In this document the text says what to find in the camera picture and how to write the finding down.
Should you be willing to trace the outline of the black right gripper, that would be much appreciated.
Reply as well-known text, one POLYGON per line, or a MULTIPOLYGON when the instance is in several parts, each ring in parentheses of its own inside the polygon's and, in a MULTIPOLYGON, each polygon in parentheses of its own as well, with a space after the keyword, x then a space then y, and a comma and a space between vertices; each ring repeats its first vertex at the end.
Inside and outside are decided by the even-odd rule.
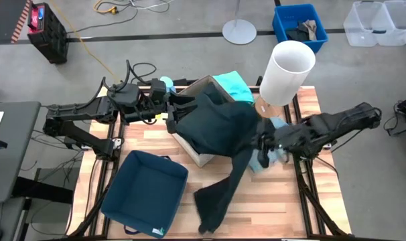
MULTIPOLYGON (((257 124, 257 140, 274 140, 275 146, 298 154, 300 157, 312 157, 310 147, 312 139, 312 128, 305 124, 285 125, 276 129, 269 118, 262 118, 257 124)), ((263 147, 259 151, 259 163, 266 169, 270 165, 271 150, 263 147)))

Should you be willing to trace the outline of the light grey-blue garment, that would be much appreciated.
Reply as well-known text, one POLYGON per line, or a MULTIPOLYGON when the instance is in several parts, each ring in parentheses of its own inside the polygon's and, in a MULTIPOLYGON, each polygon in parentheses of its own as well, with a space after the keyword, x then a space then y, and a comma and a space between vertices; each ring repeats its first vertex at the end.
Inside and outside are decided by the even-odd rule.
MULTIPOLYGON (((287 123, 283 119, 277 116, 270 117, 269 119, 271 121, 269 127, 273 126, 274 128, 280 128, 287 125, 287 123)), ((259 162, 259 155, 261 155, 262 153, 263 152, 258 149, 253 150, 253 153, 249 160, 249 167, 254 173, 258 173, 264 170, 264 167, 259 162)), ((285 151, 283 149, 268 150, 267 158, 269 165, 273 165, 276 162, 285 163, 288 161, 288 157, 285 156, 285 151)))

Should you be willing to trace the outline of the dark denim jeans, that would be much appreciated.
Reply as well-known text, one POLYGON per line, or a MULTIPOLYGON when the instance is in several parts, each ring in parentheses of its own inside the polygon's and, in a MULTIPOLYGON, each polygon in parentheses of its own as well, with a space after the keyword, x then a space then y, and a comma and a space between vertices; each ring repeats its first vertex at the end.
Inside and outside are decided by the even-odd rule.
POLYGON ((199 154, 230 157, 232 170, 226 178, 194 192, 201 234, 221 225, 232 197, 253 154, 252 138, 259 115, 251 104, 230 102, 213 83, 196 96, 196 109, 177 124, 177 134, 199 154))

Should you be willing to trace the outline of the turquoise garment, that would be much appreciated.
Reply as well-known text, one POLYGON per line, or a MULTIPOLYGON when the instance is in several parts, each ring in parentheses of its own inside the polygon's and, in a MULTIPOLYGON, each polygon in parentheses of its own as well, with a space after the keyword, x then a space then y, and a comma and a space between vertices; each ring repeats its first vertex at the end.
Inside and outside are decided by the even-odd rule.
POLYGON ((237 71, 213 76, 213 78, 235 101, 254 103, 251 89, 237 71))

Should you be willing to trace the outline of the beige fabric storage bin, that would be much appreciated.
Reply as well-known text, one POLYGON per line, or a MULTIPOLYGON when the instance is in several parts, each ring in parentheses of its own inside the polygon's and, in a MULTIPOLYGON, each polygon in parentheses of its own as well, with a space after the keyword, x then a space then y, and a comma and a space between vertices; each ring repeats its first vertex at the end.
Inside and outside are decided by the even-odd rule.
MULTIPOLYGON (((207 85, 213 84, 215 89, 220 93, 220 95, 225 99, 227 102, 234 102, 232 96, 212 77, 212 76, 205 76, 189 86, 185 86, 183 90, 179 91, 179 94, 189 95, 189 96, 197 96, 207 85)), ((207 162, 214 158, 214 155, 211 154, 199 154, 197 153, 193 147, 184 140, 181 136, 174 133, 172 137, 179 143, 179 145, 185 150, 187 154, 191 157, 191 159, 196 163, 198 167, 203 167, 207 162)))

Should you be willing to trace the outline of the white lamp with wooden base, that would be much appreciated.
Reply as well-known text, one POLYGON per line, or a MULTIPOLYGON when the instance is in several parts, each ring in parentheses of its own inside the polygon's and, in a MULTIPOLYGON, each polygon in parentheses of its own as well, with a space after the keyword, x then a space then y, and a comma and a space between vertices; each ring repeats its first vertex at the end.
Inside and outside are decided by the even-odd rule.
POLYGON ((315 64, 315 53, 304 43, 293 40, 278 43, 273 48, 259 86, 256 111, 263 117, 280 115, 315 64))

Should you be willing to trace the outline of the round grey floor stand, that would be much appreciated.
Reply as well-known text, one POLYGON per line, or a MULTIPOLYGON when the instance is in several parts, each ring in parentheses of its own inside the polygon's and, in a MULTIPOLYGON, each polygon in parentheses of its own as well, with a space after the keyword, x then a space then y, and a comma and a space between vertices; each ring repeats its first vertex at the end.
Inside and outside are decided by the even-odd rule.
POLYGON ((249 21, 239 18, 241 0, 237 0, 234 19, 226 22, 222 28, 222 36, 232 44, 246 45, 257 36, 256 27, 249 21))

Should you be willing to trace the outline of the navy blue fabric bin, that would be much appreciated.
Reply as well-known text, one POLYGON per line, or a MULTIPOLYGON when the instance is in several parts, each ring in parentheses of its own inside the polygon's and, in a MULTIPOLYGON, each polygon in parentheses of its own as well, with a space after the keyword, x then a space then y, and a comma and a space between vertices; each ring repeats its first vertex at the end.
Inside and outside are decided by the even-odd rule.
POLYGON ((188 170, 167 156, 131 151, 101 205, 109 219, 135 233, 163 238, 184 194, 188 170))

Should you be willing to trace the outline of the black cloth in crate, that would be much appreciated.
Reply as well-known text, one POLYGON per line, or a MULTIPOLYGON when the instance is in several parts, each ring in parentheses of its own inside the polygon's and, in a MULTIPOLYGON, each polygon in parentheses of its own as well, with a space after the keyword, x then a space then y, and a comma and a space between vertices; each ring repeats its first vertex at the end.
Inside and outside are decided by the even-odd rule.
POLYGON ((302 22, 298 22, 295 29, 287 29, 285 33, 288 40, 298 42, 310 41, 309 30, 302 22))

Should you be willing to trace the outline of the beige cloth in crate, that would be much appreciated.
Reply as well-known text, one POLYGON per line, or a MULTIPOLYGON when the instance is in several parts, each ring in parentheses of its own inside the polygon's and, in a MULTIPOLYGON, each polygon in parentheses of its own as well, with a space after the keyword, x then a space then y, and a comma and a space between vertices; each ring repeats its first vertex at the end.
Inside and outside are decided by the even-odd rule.
POLYGON ((317 30, 317 24, 315 20, 306 20, 303 22, 303 26, 307 29, 309 40, 310 41, 316 41, 316 30, 317 30))

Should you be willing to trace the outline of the blue plastic crate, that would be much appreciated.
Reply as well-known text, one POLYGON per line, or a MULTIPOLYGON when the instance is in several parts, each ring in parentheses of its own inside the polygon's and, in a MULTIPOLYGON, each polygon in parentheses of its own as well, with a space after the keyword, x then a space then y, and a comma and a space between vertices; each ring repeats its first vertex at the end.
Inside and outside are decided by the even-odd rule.
POLYGON ((275 8, 274 14, 272 26, 279 43, 288 40, 285 33, 287 29, 295 29, 298 22, 303 23, 308 19, 316 21, 317 40, 302 43, 310 47, 314 53, 317 53, 323 44, 328 41, 326 30, 324 29, 319 15, 312 4, 306 3, 301 5, 278 6, 275 8))

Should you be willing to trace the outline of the clear plastic tub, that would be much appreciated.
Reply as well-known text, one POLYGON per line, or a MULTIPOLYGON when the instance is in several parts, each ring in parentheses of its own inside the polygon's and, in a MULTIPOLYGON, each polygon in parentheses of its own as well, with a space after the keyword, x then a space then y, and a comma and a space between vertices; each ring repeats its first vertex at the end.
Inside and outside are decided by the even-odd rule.
POLYGON ((406 0, 383 2, 371 22, 371 27, 380 46, 405 45, 406 0))
POLYGON ((383 3, 375 1, 355 1, 352 4, 343 27, 348 43, 353 47, 373 47, 378 44, 376 36, 385 34, 387 28, 380 22, 378 14, 383 3))

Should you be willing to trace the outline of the dark grey desk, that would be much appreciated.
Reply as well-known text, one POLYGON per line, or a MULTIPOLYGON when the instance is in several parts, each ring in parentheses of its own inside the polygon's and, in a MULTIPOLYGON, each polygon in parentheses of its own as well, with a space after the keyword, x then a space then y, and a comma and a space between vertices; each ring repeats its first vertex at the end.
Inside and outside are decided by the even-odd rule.
POLYGON ((4 112, 0 141, 7 143, 0 149, 0 202, 11 196, 40 106, 39 102, 0 102, 4 112))

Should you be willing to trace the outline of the black mat with striped edge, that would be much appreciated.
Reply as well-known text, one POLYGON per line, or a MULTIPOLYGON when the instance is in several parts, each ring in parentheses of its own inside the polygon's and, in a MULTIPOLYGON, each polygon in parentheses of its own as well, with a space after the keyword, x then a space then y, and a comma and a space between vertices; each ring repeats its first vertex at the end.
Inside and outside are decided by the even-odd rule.
POLYGON ((26 2, 27 0, 0 0, 0 44, 11 41, 26 2))

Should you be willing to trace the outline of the black aluminium table frame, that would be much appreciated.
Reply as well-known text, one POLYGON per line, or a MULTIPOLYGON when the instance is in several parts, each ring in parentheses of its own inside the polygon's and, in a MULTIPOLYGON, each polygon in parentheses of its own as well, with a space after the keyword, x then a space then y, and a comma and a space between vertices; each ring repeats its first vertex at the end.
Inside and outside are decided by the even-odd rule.
MULTIPOLYGON (((279 116, 287 123, 296 123, 301 117, 307 117, 320 113, 320 105, 314 86, 303 86, 299 89, 297 97, 284 108, 268 106, 259 99, 256 86, 254 98, 257 100, 257 108, 263 116, 279 116)), ((132 150, 141 150, 154 155, 167 155, 173 161, 186 167, 189 176, 178 212, 170 229, 164 237, 167 239, 187 239, 198 241, 215 240, 250 240, 250 239, 275 239, 275 238, 306 238, 306 226, 303 219, 302 207, 308 205, 310 231, 314 234, 322 233, 325 228, 327 234, 331 234, 328 227, 322 225, 319 216, 316 215, 311 203, 301 204, 303 195, 297 187, 296 171, 293 161, 288 163, 275 163, 261 173, 253 173, 247 169, 241 179, 240 185, 229 205, 224 221, 215 233, 200 235, 198 226, 200 219, 194 204, 193 193, 201 187, 206 187, 225 178, 232 168, 229 158, 215 157, 205 166, 200 168, 191 156, 177 142, 176 138, 169 134, 164 121, 157 121, 154 125, 146 125, 142 122, 132 123, 122 127, 120 120, 109 128, 96 121, 92 121, 90 133, 104 139, 107 135, 113 137, 122 136, 125 142, 120 146, 121 155, 119 165, 132 150)), ((69 221, 68 235, 78 234, 78 226, 89 217, 89 211, 95 200, 100 196, 109 182, 114 164, 96 161, 93 151, 86 151, 81 167, 76 189, 72 218, 69 221)), ((309 178, 314 178, 316 190, 321 206, 328 213, 337 226, 346 233, 351 233, 346 208, 336 172, 332 167, 319 159, 313 162, 313 175, 307 173, 305 168, 308 164, 301 163, 304 179, 309 183, 309 178)), ((140 240, 153 239, 145 234, 127 235, 123 225, 109 220, 98 212, 90 221, 89 227, 81 237, 73 238, 107 238, 108 240, 140 240)))

